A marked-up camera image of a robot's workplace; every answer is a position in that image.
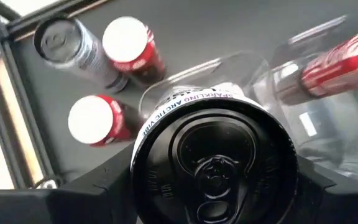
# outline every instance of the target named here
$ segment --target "red can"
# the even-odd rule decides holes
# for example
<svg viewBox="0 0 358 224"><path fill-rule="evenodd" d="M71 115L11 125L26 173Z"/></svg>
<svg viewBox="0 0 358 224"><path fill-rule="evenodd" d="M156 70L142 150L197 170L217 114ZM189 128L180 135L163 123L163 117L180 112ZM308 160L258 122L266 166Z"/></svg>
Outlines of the red can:
<svg viewBox="0 0 358 224"><path fill-rule="evenodd" d="M103 47L112 64L141 85L150 86L164 78L165 64L154 34L138 19L125 16L113 20L104 31Z"/></svg>
<svg viewBox="0 0 358 224"><path fill-rule="evenodd" d="M300 78L318 98L358 89L358 34L308 63Z"/></svg>
<svg viewBox="0 0 358 224"><path fill-rule="evenodd" d="M142 125L143 119L134 108L106 95L81 98L68 115L71 135L90 146L134 139Z"/></svg>

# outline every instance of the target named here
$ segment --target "white can lid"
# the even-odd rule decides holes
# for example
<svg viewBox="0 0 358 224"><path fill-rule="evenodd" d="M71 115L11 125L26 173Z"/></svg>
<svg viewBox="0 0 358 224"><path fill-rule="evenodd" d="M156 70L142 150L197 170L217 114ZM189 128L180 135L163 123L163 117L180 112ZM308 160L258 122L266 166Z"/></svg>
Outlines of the white can lid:
<svg viewBox="0 0 358 224"><path fill-rule="evenodd" d="M136 18L124 16L107 26L102 43L111 60L131 62L144 51L147 39L146 26Z"/></svg>
<svg viewBox="0 0 358 224"><path fill-rule="evenodd" d="M109 134L112 116L108 102L97 96L86 96L71 107L68 129L77 141L94 144Z"/></svg>

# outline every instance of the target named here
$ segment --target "metal frame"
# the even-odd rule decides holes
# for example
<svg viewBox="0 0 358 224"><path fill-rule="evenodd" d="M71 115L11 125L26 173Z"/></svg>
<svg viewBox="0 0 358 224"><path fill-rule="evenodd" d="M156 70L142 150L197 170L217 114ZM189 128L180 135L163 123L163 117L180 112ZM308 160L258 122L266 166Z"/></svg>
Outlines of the metal frame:
<svg viewBox="0 0 358 224"><path fill-rule="evenodd" d="M0 2L0 16L9 20L8 25L0 21L0 52L12 87L16 94L19 108L21 109L23 119L25 121L28 134L31 138L32 144L40 163L44 177L54 175L56 167L52 167L53 161L45 146L46 140L41 134L39 124L35 120L30 100L26 93L26 88L23 84L21 71L17 66L15 53L12 50L14 40L20 36L26 35L33 31L40 21L43 21L56 13L71 14L86 6L95 4L96 2L105 2L107 0L66 0L58 1L41 10L35 11L24 17L7 7ZM0 90L0 144L4 151L4 156L7 160L7 166L11 173L12 181L16 189L24 189L32 186L31 176L23 162L23 155L19 150L17 143L17 136L15 135L14 127L7 112L7 105Z"/></svg>

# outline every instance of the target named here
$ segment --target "can top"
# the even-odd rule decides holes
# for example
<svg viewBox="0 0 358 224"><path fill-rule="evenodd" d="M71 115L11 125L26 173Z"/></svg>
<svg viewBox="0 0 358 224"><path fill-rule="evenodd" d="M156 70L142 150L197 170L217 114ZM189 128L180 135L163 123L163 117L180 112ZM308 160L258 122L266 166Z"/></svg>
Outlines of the can top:
<svg viewBox="0 0 358 224"><path fill-rule="evenodd" d="M108 102L97 96L78 100L68 115L68 129L79 142L94 144L103 140L112 128L113 114Z"/></svg>
<svg viewBox="0 0 358 224"><path fill-rule="evenodd" d="M136 18L124 16L113 20L103 34L106 55L116 62L131 62L147 45L147 28Z"/></svg>
<svg viewBox="0 0 358 224"><path fill-rule="evenodd" d="M57 63L70 61L80 50L81 29L72 19L56 17L39 25L34 45L46 60Z"/></svg>

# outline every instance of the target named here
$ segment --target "black can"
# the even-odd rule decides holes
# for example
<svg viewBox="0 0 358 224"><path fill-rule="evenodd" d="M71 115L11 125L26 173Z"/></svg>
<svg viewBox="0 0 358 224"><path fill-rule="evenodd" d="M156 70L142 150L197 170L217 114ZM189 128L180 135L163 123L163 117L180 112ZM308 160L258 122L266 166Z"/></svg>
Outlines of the black can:
<svg viewBox="0 0 358 224"><path fill-rule="evenodd" d="M298 186L292 141L256 102L192 88L153 112L131 160L145 224L277 223Z"/></svg>
<svg viewBox="0 0 358 224"><path fill-rule="evenodd" d="M34 46L51 67L89 79L112 93L127 85L128 78L110 64L102 43L77 19L59 15L42 22Z"/></svg>

